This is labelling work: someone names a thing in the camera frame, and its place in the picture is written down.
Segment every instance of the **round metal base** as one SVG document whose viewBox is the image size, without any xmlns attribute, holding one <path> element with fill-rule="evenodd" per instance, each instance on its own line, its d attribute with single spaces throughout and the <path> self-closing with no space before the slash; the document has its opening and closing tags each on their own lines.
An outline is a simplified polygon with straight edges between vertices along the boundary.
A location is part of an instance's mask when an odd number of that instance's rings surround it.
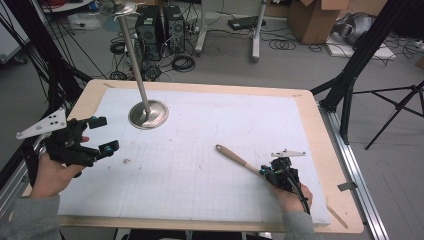
<svg viewBox="0 0 424 240">
<path fill-rule="evenodd" d="M 143 102 L 136 104 L 128 114 L 131 125 L 140 129 L 152 129 L 162 125 L 168 119 L 168 107 L 159 101 L 149 100 L 150 114 L 147 115 Z"/>
</svg>

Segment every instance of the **computer tower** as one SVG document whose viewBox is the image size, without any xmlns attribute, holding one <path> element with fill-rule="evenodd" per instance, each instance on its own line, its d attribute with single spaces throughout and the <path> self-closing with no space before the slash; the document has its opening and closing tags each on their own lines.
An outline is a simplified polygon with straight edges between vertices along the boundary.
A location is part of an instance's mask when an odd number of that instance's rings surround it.
<svg viewBox="0 0 424 240">
<path fill-rule="evenodd" d="M 184 17 L 178 6 L 164 6 L 163 19 L 165 41 L 170 53 L 183 53 L 185 50 Z"/>
<path fill-rule="evenodd" d="M 143 60 L 159 61 L 162 58 L 161 47 L 165 41 L 160 9 L 158 6 L 143 5 L 137 12 L 140 16 L 135 23 L 135 29 Z"/>
</svg>

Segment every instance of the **metal pole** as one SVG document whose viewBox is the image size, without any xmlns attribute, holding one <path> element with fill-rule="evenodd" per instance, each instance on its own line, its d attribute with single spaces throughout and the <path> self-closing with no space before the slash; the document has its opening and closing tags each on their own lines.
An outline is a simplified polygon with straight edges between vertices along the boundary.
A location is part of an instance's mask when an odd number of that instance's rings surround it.
<svg viewBox="0 0 424 240">
<path fill-rule="evenodd" d="M 146 111 L 146 115 L 148 116 L 151 112 L 149 101 L 147 100 L 146 90 L 144 89 L 143 79 L 140 74 L 140 69 L 138 68 L 137 59 L 135 57 L 134 48 L 132 46 L 130 33 L 128 32 L 127 20 L 125 16 L 118 16 L 119 25 L 121 26 L 122 35 L 125 39 L 125 45 L 128 49 L 128 54 L 130 55 L 131 66 L 133 69 L 133 73 L 135 79 L 137 81 L 138 90 L 140 91 L 141 99 L 143 101 L 144 109 Z"/>
</svg>

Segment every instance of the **floor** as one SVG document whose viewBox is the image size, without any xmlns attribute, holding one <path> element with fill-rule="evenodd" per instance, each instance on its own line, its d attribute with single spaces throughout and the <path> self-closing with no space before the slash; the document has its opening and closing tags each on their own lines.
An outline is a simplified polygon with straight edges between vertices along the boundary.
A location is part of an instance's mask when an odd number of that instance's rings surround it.
<svg viewBox="0 0 424 240">
<path fill-rule="evenodd" d="M 117 28 L 99 16 L 105 28 L 93 31 L 75 31 L 72 35 L 91 57 L 94 63 L 107 73 L 111 70 L 113 54 L 109 51 L 110 40 L 117 37 Z M 211 27 L 230 30 L 226 25 L 229 16 L 222 15 Z M 282 29 L 282 19 L 267 19 L 264 30 Z M 287 34 L 290 30 L 271 32 Z M 263 38 L 275 38 L 263 35 Z M 158 81 L 255 86 L 270 88 L 312 89 L 336 77 L 346 65 L 347 58 L 331 57 L 324 46 L 321 51 L 312 51 L 308 46 L 295 41 L 286 41 L 292 50 L 275 50 L 261 41 L 260 60 L 251 60 L 251 33 L 230 35 L 223 32 L 208 32 L 204 52 L 194 55 L 196 68 L 188 73 L 175 71 L 162 74 Z M 69 50 L 75 65 L 91 76 L 100 73 L 82 53 L 78 46 L 70 43 Z M 403 47 L 390 45 L 394 53 Z M 389 61 L 387 66 L 380 60 L 372 60 L 359 76 L 355 91 L 406 87 L 424 79 L 424 70 L 415 66 L 423 54 L 408 58 L 403 54 Z M 128 69 L 121 64 L 119 69 Z M 38 121 L 46 110 L 45 97 L 30 63 L 20 65 L 9 62 L 0 65 L 0 167 L 17 149 L 20 142 L 14 136 Z M 384 95 L 400 101 L 409 91 L 390 91 Z M 322 100 L 326 92 L 315 96 Z M 408 104 L 421 111 L 418 96 Z M 337 109 L 340 113 L 342 104 Z M 394 106 L 372 94 L 353 96 L 349 127 L 350 145 L 372 194 L 374 203 L 391 239 L 424 239 L 424 188 L 420 184 L 424 162 L 423 119 L 402 111 L 369 150 L 365 146 L 377 134 L 393 112 Z M 67 239 L 113 239 L 115 229 L 63 228 Z M 358 235 L 323 234 L 326 239 L 372 239 L 369 230 Z"/>
</svg>

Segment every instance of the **person's left hand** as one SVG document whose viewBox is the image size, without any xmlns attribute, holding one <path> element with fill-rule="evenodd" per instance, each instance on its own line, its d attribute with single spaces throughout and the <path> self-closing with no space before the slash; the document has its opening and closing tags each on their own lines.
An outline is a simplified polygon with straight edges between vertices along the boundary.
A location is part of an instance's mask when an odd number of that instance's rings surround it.
<svg viewBox="0 0 424 240">
<path fill-rule="evenodd" d="M 29 198 L 53 197 L 63 191 L 72 178 L 85 167 L 80 165 L 63 166 L 61 163 L 50 159 L 48 153 L 43 153 L 38 163 L 37 178 Z"/>
</svg>

